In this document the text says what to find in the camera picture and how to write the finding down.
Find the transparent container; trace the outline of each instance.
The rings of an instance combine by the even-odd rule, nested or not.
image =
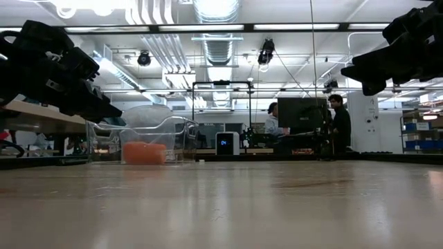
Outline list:
[[[179,116],[169,116],[152,127],[87,122],[89,155],[92,162],[132,165],[191,162],[197,152],[198,126],[197,122]]]

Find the person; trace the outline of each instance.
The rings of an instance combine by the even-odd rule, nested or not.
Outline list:
[[[343,98],[333,94],[329,97],[331,108],[335,111],[332,121],[332,137],[334,139],[334,152],[344,153],[351,145],[351,117],[343,106]]]
[[[283,135],[289,135],[288,128],[278,127],[278,104],[277,102],[271,103],[268,108],[269,117],[264,123],[265,133],[278,137]]]

